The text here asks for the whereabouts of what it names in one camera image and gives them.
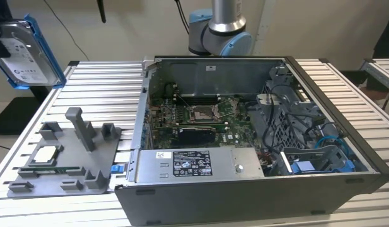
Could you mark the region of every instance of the white wall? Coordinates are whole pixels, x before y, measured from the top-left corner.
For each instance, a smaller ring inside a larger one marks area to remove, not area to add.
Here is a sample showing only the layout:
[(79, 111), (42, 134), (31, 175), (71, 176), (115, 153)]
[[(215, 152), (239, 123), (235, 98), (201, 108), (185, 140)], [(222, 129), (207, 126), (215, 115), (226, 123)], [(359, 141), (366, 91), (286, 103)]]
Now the white wall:
[[(102, 24), (94, 0), (46, 0), (73, 38), (93, 61), (139, 60), (145, 55), (187, 54), (187, 35), (179, 22), (173, 0), (105, 0), (106, 23)], [(242, 14), (247, 31), (258, 28), (262, 0), (243, 0)], [(8, 0), (13, 17), (26, 13), (35, 18), (58, 64), (85, 60), (67, 33), (42, 0)], [(185, 16), (210, 7), (210, 0), (181, 0)], [(0, 72), (0, 101), (19, 95)]]
[[(187, 53), (173, 0), (105, 0), (102, 24), (94, 0), (46, 0), (77, 44), (93, 61), (139, 60), (145, 55)], [(13, 17), (37, 19), (58, 64), (83, 55), (42, 0), (8, 0)], [(181, 0), (186, 14), (210, 0)], [(242, 0), (246, 30), (255, 35), (263, 0)], [(329, 58), (341, 69), (357, 69), (370, 57), (389, 19), (389, 0), (277, 0), (265, 41), (254, 46), (265, 55)], [(30, 95), (10, 88), (0, 71), (0, 101)]]
[(357, 70), (370, 58), (389, 20), (389, 0), (275, 0), (262, 55), (327, 58), (341, 70)]

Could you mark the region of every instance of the motherboard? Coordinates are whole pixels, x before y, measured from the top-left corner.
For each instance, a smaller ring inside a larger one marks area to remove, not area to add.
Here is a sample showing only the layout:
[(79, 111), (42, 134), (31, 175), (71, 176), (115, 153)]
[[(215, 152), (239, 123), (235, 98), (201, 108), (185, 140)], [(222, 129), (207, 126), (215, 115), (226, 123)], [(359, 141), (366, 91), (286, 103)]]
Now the motherboard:
[(150, 106), (154, 149), (234, 146), (259, 148), (238, 97), (155, 99)]

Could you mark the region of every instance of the white label sticker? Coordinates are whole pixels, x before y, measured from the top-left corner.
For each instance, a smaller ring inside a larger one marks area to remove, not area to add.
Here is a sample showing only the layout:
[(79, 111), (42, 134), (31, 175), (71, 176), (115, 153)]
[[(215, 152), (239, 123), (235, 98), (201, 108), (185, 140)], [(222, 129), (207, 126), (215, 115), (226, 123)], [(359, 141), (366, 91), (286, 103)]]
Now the white label sticker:
[(215, 70), (217, 70), (217, 66), (215, 65), (205, 66), (205, 71), (215, 71)]
[(46, 83), (47, 80), (22, 42), (13, 38), (0, 40), (10, 53), (10, 57), (1, 60), (14, 77), (26, 83)]
[(171, 152), (157, 152), (155, 158), (171, 158)]

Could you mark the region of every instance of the hard drive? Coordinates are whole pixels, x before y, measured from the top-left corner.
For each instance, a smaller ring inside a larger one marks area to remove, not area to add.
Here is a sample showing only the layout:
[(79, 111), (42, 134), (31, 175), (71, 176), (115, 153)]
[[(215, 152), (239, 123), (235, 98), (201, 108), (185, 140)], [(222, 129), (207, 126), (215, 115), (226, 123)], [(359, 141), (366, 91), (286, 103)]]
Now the hard drive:
[(0, 45), (10, 54), (9, 57), (0, 57), (0, 69), (13, 88), (63, 86), (65, 77), (61, 68), (35, 20), (29, 15), (23, 17), (23, 20), (0, 22)]

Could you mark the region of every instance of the hard drive label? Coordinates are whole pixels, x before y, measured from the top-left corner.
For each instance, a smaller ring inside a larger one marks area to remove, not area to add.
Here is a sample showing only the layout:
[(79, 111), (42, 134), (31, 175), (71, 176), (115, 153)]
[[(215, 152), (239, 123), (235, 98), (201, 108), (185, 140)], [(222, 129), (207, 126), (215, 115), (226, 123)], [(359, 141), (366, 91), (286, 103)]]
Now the hard drive label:
[(173, 152), (174, 176), (211, 176), (211, 160), (209, 151)]
[(13, 38), (1, 38), (0, 40), (10, 53), (10, 57), (1, 60), (13, 76), (26, 83), (46, 83), (47, 80), (23, 43)]

